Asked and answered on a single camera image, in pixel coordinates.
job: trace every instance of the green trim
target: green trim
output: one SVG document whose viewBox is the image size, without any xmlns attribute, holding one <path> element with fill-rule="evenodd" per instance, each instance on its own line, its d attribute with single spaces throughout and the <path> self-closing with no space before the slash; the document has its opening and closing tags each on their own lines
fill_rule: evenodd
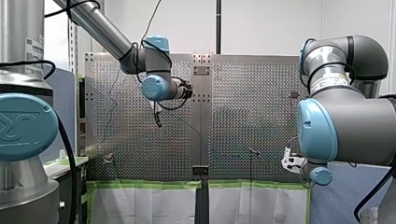
<svg viewBox="0 0 396 224">
<path fill-rule="evenodd" d="M 92 195 L 94 191 L 94 187 L 92 184 L 89 184 L 91 181 L 87 181 L 87 223 L 91 224 L 91 212 L 92 212 Z"/>
<path fill-rule="evenodd" d="M 200 189 L 200 181 L 147 181 L 116 179 L 109 181 L 88 181 L 87 185 L 94 189 Z"/>
<path fill-rule="evenodd" d="M 249 180 L 209 180 L 209 187 L 211 189 L 227 189 L 227 188 L 242 188 L 255 187 L 266 189 L 305 189 L 301 184 L 297 183 L 277 183 L 271 181 L 252 181 Z"/>
<path fill-rule="evenodd" d="M 306 191 L 306 208 L 305 208 L 305 221 L 306 224 L 311 222 L 311 193 L 312 189 Z"/>
</svg>

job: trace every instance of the black cable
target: black cable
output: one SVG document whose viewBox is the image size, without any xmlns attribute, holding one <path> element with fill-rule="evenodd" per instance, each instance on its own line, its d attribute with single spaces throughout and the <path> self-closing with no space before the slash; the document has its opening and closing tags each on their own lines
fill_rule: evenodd
<svg viewBox="0 0 396 224">
<path fill-rule="evenodd" d="M 349 65 L 349 64 L 347 64 L 347 63 L 342 63 L 342 62 L 323 63 L 323 64 L 321 64 L 319 67 L 317 67 L 317 68 L 311 73 L 311 75 L 310 75 L 309 78 L 308 78 L 308 81 L 307 81 L 306 84 L 307 84 L 307 89 L 308 89 L 308 93 L 309 93 L 309 94 L 311 94 L 311 80 L 312 80 L 312 77 L 315 75 L 315 73 L 316 73 L 317 71 L 319 71 L 320 69 L 322 69 L 322 68 L 324 68 L 324 67 L 326 67 L 326 66 L 332 65 L 332 64 L 341 64 L 341 65 L 343 65 L 345 68 L 347 68 L 347 69 L 349 70 L 349 73 L 350 73 L 350 83 L 349 83 L 349 84 L 352 85 L 352 83 L 355 81 L 356 73 L 355 73 L 355 69 L 353 69 L 353 67 L 352 67 L 351 65 Z"/>
<path fill-rule="evenodd" d="M 156 106 L 157 102 L 154 102 L 154 119 L 155 119 L 155 123 L 157 124 L 157 126 L 159 128 L 161 128 L 163 125 L 161 124 L 160 121 L 160 112 L 157 111 L 157 106 Z"/>
<path fill-rule="evenodd" d="M 56 16 L 56 15 L 59 15 L 59 14 L 61 14 L 61 13 L 66 12 L 66 13 L 67 13 L 67 17 L 68 17 L 69 19 L 71 19 L 72 16 L 71 16 L 71 13 L 70 13 L 70 9 L 72 9 L 73 7 L 78 7 L 78 6 L 80 6 L 80 5 L 84 4 L 84 3 L 87 3 L 87 2 L 95 3 L 95 4 L 97 5 L 97 8 L 100 9 L 100 4 L 99 4 L 97 1 L 95 1 L 95 0 L 82 1 L 82 2 L 75 3 L 74 5 L 71 5 L 70 0 L 67 0 L 67 2 L 66 2 L 66 8 L 63 8 L 63 9 L 58 10 L 58 11 L 55 11 L 55 12 L 51 12 L 51 13 L 49 13 L 49 14 L 46 14 L 46 15 L 44 16 L 44 18 L 53 17 L 53 16 Z"/>
<path fill-rule="evenodd" d="M 304 82 L 303 76 L 305 76 L 305 72 L 304 72 L 304 55 L 305 55 L 305 50 L 306 47 L 308 46 L 308 43 L 311 41 L 316 41 L 316 39 L 314 38 L 308 38 L 305 40 L 304 44 L 303 44 L 303 48 L 301 49 L 301 56 L 300 56 L 300 81 L 301 83 L 308 88 L 308 86 L 306 85 L 306 83 Z"/>
<path fill-rule="evenodd" d="M 358 167 L 358 164 L 356 162 L 349 162 L 348 163 L 351 167 L 356 168 Z"/>
<path fill-rule="evenodd" d="M 55 73 L 56 65 L 55 63 L 48 60 L 39 60 L 39 61 L 20 61 L 15 63 L 0 63 L 0 67 L 12 67 L 12 66 L 20 66 L 20 65 L 29 65 L 29 64 L 38 64 L 38 63 L 46 63 L 51 65 L 51 69 L 48 74 L 44 76 L 44 79 L 49 78 Z"/>
<path fill-rule="evenodd" d="M 142 40 L 142 46 L 144 46 L 143 44 L 147 44 L 153 48 L 155 48 L 156 50 L 158 50 L 165 58 L 166 60 L 170 63 L 170 67 L 172 68 L 172 60 L 169 57 L 168 53 L 166 53 L 165 51 L 163 51 L 162 49 L 158 48 L 157 46 L 151 44 L 150 42 L 148 42 L 147 40 Z"/>
<path fill-rule="evenodd" d="M 369 194 L 366 195 L 366 197 L 361 200 L 361 202 L 355 207 L 355 210 L 353 211 L 353 215 L 355 216 L 356 220 L 360 223 L 361 218 L 359 217 L 359 211 L 363 208 L 363 206 L 370 201 L 370 199 L 373 198 L 373 196 L 382 188 L 384 185 L 388 182 L 388 180 L 392 177 L 393 173 L 396 171 L 396 165 L 393 164 L 393 166 L 390 168 L 390 170 L 384 175 L 384 177 L 381 179 L 381 181 L 378 182 L 378 184 L 370 191 Z"/>
<path fill-rule="evenodd" d="M 162 1 L 162 0 L 159 0 L 158 3 L 157 3 L 157 6 L 155 6 L 154 12 L 152 13 L 151 18 L 149 19 L 148 27 L 146 28 L 146 32 L 143 34 L 142 39 L 140 40 L 140 43 L 143 42 L 143 39 L 144 39 L 144 38 L 146 37 L 146 35 L 148 34 L 148 32 L 149 32 L 149 27 L 151 26 L 152 20 L 154 19 L 154 16 L 155 16 L 155 14 L 157 13 L 157 9 L 158 9 L 158 7 L 160 6 L 161 1 Z"/>
<path fill-rule="evenodd" d="M 144 42 L 143 39 L 146 37 L 146 35 L 147 35 L 148 32 L 149 32 L 149 27 L 151 26 L 152 20 L 154 19 L 154 16 L 155 16 L 155 14 L 157 13 L 157 9 L 158 9 L 158 7 L 160 6 L 161 1 L 162 1 L 162 0 L 159 0 L 159 1 L 158 1 L 157 6 L 156 6 L 155 9 L 154 9 L 154 12 L 152 13 L 151 18 L 149 19 L 148 27 L 146 28 L 145 33 L 142 35 L 142 38 L 140 39 L 140 48 L 143 46 L 143 42 Z M 140 79 L 139 74 L 140 74 L 141 72 L 143 72 L 144 70 L 143 70 L 143 69 L 140 69 L 140 68 L 138 67 L 138 64 L 139 64 L 139 50 L 140 50 L 140 48 L 139 48 L 139 45 L 138 45 L 136 42 L 132 43 L 132 46 L 134 46 L 134 50 L 135 50 L 135 52 L 134 52 L 134 55 L 135 55 L 135 56 L 134 56 L 133 62 L 134 62 L 134 67 L 136 68 L 136 78 L 137 78 L 137 80 L 138 80 L 140 83 L 142 83 L 142 80 Z"/>
<path fill-rule="evenodd" d="M 378 98 L 384 99 L 384 98 L 391 98 L 391 99 L 396 99 L 396 94 L 389 94 L 389 95 L 383 95 Z"/>
<path fill-rule="evenodd" d="M 62 141 L 64 141 L 64 148 L 66 149 L 67 157 L 69 158 L 70 174 L 72 179 L 72 199 L 70 205 L 70 217 L 69 224 L 74 224 L 77 212 L 77 191 L 78 191 L 78 169 L 76 166 L 76 161 L 74 158 L 73 148 L 70 145 L 69 138 L 67 137 L 67 132 L 64 129 L 61 119 L 58 116 L 59 123 L 59 133 L 61 134 Z"/>
<path fill-rule="evenodd" d="M 187 100 L 188 100 L 188 99 L 185 98 L 184 101 L 183 101 L 180 105 L 178 105 L 178 106 L 176 106 L 176 107 L 166 107 L 166 106 L 160 104 L 160 102 L 157 102 L 157 104 L 158 104 L 162 109 L 165 109 L 165 110 L 177 110 L 177 109 L 180 109 L 184 104 L 186 104 Z"/>
</svg>

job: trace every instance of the cable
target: cable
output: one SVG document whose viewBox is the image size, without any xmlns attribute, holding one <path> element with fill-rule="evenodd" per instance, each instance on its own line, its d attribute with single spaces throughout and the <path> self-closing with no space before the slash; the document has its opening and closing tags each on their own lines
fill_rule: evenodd
<svg viewBox="0 0 396 224">
<path fill-rule="evenodd" d="M 48 60 L 39 60 L 39 61 L 20 61 L 15 63 L 0 63 L 0 67 L 12 67 L 12 66 L 20 66 L 20 65 L 29 65 L 29 64 L 38 64 L 38 63 L 46 63 L 51 65 L 50 71 L 44 76 L 44 79 L 49 78 L 55 73 L 56 65 L 55 63 Z"/>
<path fill-rule="evenodd" d="M 178 106 L 176 106 L 176 107 L 166 107 L 166 106 L 160 104 L 160 102 L 157 102 L 157 104 L 158 104 L 162 109 L 165 109 L 165 110 L 177 110 L 177 109 L 180 109 L 184 104 L 186 104 L 187 100 L 188 100 L 188 99 L 185 98 L 184 101 L 183 101 L 180 105 L 178 105 Z"/>
<path fill-rule="evenodd" d="M 156 104 L 158 104 L 157 102 L 154 102 L 154 119 L 155 119 L 155 123 L 157 124 L 157 126 L 159 128 L 161 128 L 163 125 L 161 124 L 160 121 L 160 112 L 157 111 L 157 106 Z"/>
<path fill-rule="evenodd" d="M 107 121 L 107 123 L 106 123 L 106 126 L 105 126 L 105 133 L 104 133 L 103 139 L 99 142 L 99 145 L 102 144 L 102 143 L 104 143 L 104 142 L 106 141 L 106 139 L 107 139 L 107 130 L 108 130 L 108 126 L 110 125 L 111 121 L 113 120 L 114 110 L 115 110 L 115 109 L 117 108 L 117 106 L 119 105 L 119 104 L 117 103 L 117 101 L 114 100 L 114 99 L 111 97 L 111 92 L 113 92 L 114 86 L 115 86 L 116 82 L 119 80 L 119 77 L 120 77 L 120 69 L 119 69 L 119 72 L 117 73 L 116 79 L 114 80 L 113 84 L 111 84 L 111 88 L 110 88 L 110 90 L 108 91 L 108 94 L 107 94 L 107 95 L 110 97 L 110 100 L 111 100 L 115 105 L 114 105 L 113 107 L 111 107 L 111 109 L 109 110 L 109 112 L 110 112 L 110 118 L 108 119 L 108 121 Z"/>
<path fill-rule="evenodd" d="M 71 20 L 71 19 L 72 19 L 72 16 L 71 16 L 71 13 L 70 13 L 70 9 L 72 9 L 72 8 L 74 8 L 74 7 L 78 7 L 78 6 L 80 6 L 80 5 L 84 4 L 84 3 L 87 3 L 87 2 L 95 3 L 95 4 L 97 5 L 97 8 L 100 9 L 100 4 L 99 4 L 97 1 L 95 1 L 95 0 L 82 1 L 82 2 L 79 2 L 79 3 L 75 3 L 74 5 L 71 5 L 70 0 L 67 0 L 67 2 L 66 2 L 66 8 L 63 8 L 63 9 L 61 9 L 61 10 L 59 10 L 59 11 L 51 12 L 51 13 L 49 13 L 49 14 L 46 14 L 46 15 L 44 16 L 44 18 L 53 17 L 53 16 L 56 16 L 56 15 L 59 15 L 59 14 L 61 14 L 61 13 L 66 12 L 66 13 L 67 13 L 67 17 Z"/>
<path fill-rule="evenodd" d="M 304 55 L 305 55 L 305 50 L 306 47 L 308 47 L 309 42 L 311 41 L 316 41 L 316 39 L 314 38 L 308 38 L 305 40 L 303 48 L 300 50 L 301 52 L 301 56 L 300 56 L 300 81 L 301 83 L 308 88 L 308 86 L 306 85 L 306 83 L 304 82 L 303 76 L 305 76 L 305 72 L 304 72 Z"/>
<path fill-rule="evenodd" d="M 136 78 L 137 80 L 142 83 L 142 80 L 140 79 L 139 73 L 143 72 L 143 69 L 140 69 L 138 66 L 138 62 L 139 62 L 139 44 L 137 44 L 136 42 L 132 43 L 132 46 L 134 48 L 134 67 L 136 68 Z"/>
<path fill-rule="evenodd" d="M 140 48 L 143 46 L 144 38 L 146 37 L 146 35 L 147 35 L 148 32 L 149 32 L 149 27 L 151 26 L 152 20 L 154 19 L 154 16 L 155 16 L 155 14 L 157 13 L 157 9 L 158 9 L 158 7 L 160 6 L 161 1 L 162 1 L 162 0 L 159 0 L 159 1 L 158 1 L 157 6 L 156 6 L 155 9 L 154 9 L 154 12 L 152 13 L 151 18 L 149 19 L 149 22 L 148 22 L 148 26 L 147 26 L 147 28 L 146 28 L 146 31 L 145 31 L 145 33 L 142 35 L 142 38 L 140 39 Z M 140 79 L 139 73 L 143 72 L 144 70 L 143 70 L 143 69 L 140 69 L 140 68 L 138 67 L 138 63 L 139 63 L 139 50 L 140 50 L 140 48 L 139 48 L 139 45 L 138 45 L 136 42 L 132 43 L 132 46 L 134 47 L 134 50 L 135 50 L 135 52 L 134 52 L 134 55 L 135 55 L 135 56 L 134 56 L 134 67 L 136 68 L 136 78 L 137 78 L 137 80 L 138 80 L 140 83 L 142 83 L 142 80 Z M 157 48 L 157 46 L 154 46 L 154 48 L 155 48 L 156 50 L 158 50 L 159 52 L 164 53 L 161 49 Z"/>
<path fill-rule="evenodd" d="M 155 48 L 156 50 L 158 50 L 166 58 L 166 60 L 170 63 L 170 67 L 172 68 L 172 60 L 171 60 L 171 58 L 169 57 L 169 55 L 165 51 L 163 51 L 160 48 L 158 48 L 157 46 L 151 44 L 147 40 L 143 40 L 142 41 L 142 44 L 141 44 L 142 46 L 144 46 L 143 43 Z"/>
<path fill-rule="evenodd" d="M 157 13 L 157 9 L 158 9 L 158 7 L 160 6 L 161 1 L 162 1 L 162 0 L 159 0 L 158 3 L 157 3 L 157 6 L 155 6 L 154 12 L 152 13 L 151 18 L 149 19 L 148 27 L 146 28 L 146 32 L 143 34 L 142 39 L 140 40 L 140 43 L 143 42 L 143 39 L 144 39 L 144 38 L 146 37 L 146 35 L 148 34 L 148 32 L 149 32 L 149 27 L 151 26 L 152 20 L 154 19 L 154 16 L 155 16 L 155 14 Z"/>
<path fill-rule="evenodd" d="M 391 99 L 396 99 L 396 94 L 389 94 L 389 95 L 383 95 L 378 98 L 384 99 L 384 98 L 391 98 Z"/>
<path fill-rule="evenodd" d="M 356 162 L 349 162 L 348 163 L 350 166 L 352 166 L 353 168 L 358 167 L 358 164 Z"/>
<path fill-rule="evenodd" d="M 310 75 L 309 78 L 308 78 L 308 81 L 307 81 L 307 88 L 308 88 L 308 93 L 309 93 L 309 94 L 311 94 L 311 80 L 312 80 L 312 77 L 315 75 L 315 73 L 316 73 L 317 71 L 319 71 L 320 69 L 322 69 L 322 68 L 324 68 L 324 67 L 326 67 L 326 66 L 332 65 L 332 64 L 341 64 L 341 65 L 343 65 L 345 68 L 347 68 L 347 69 L 349 70 L 349 73 L 350 73 L 350 83 L 349 83 L 349 84 L 352 85 L 352 83 L 355 81 L 356 73 L 355 73 L 355 69 L 353 69 L 353 67 L 352 67 L 351 65 L 349 65 L 349 64 L 347 64 L 347 63 L 342 63 L 342 62 L 323 63 L 323 64 L 321 64 L 319 67 L 317 67 L 317 68 L 311 73 L 311 75 Z"/>
<path fill-rule="evenodd" d="M 363 206 L 370 201 L 371 198 L 388 182 L 388 180 L 392 177 L 392 175 L 396 171 L 396 165 L 393 163 L 393 166 L 390 170 L 384 175 L 384 177 L 378 182 L 378 184 L 366 195 L 366 197 L 361 200 L 361 202 L 355 207 L 353 211 L 353 215 L 355 216 L 356 220 L 360 223 L 361 218 L 359 217 L 359 211 L 363 208 Z"/>
<path fill-rule="evenodd" d="M 315 186 L 315 182 L 313 182 L 312 184 L 309 184 L 309 186 L 307 186 L 302 180 L 303 170 L 304 170 L 305 166 L 308 164 L 308 162 L 306 162 L 306 161 L 307 161 L 307 158 L 305 158 L 305 160 L 303 161 L 303 168 L 300 169 L 300 173 L 299 173 L 300 183 L 301 183 L 301 185 L 303 185 L 303 187 L 305 189 L 312 189 Z"/>
<path fill-rule="evenodd" d="M 74 158 L 73 148 L 70 145 L 69 138 L 67 137 L 67 132 L 64 129 L 64 125 L 62 124 L 62 121 L 58 115 L 57 117 L 59 123 L 59 133 L 61 134 L 62 141 L 64 141 L 64 147 L 66 149 L 66 153 L 70 165 L 70 174 L 72 178 L 72 188 L 71 188 L 72 198 L 71 198 L 71 206 L 70 206 L 69 224 L 74 224 L 76 219 L 76 212 L 77 212 L 78 169 Z"/>
</svg>

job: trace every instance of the metal pole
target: metal pole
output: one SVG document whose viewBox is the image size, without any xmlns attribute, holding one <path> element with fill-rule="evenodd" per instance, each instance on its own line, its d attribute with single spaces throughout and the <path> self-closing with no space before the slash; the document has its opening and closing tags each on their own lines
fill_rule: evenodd
<svg viewBox="0 0 396 224">
<path fill-rule="evenodd" d="M 221 54 L 221 0 L 216 3 L 216 54 Z"/>
</svg>

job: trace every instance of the perforated metal panel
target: perforated metal panel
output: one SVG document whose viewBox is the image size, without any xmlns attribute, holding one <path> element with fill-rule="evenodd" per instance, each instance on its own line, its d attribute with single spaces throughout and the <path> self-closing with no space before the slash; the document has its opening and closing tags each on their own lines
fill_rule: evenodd
<svg viewBox="0 0 396 224">
<path fill-rule="evenodd" d="M 190 57 L 172 58 L 172 75 L 190 79 Z M 89 55 L 86 67 L 87 154 L 94 155 L 89 179 L 191 179 L 190 101 L 163 111 L 158 128 L 135 76 L 103 53 Z"/>
<path fill-rule="evenodd" d="M 211 178 L 296 180 L 280 162 L 297 136 L 296 106 L 306 92 L 298 69 L 297 57 L 212 58 Z"/>
<path fill-rule="evenodd" d="M 162 112 L 159 129 L 135 76 L 120 72 L 108 54 L 88 56 L 90 179 L 191 179 L 191 167 L 206 165 L 209 151 L 210 178 L 298 181 L 280 163 L 297 135 L 296 106 L 305 98 L 297 57 L 212 55 L 205 65 L 192 55 L 172 58 L 173 76 L 191 80 L 194 96 L 181 109 Z M 197 66 L 210 74 L 191 77 Z M 114 161 L 104 162 L 110 155 Z"/>
</svg>

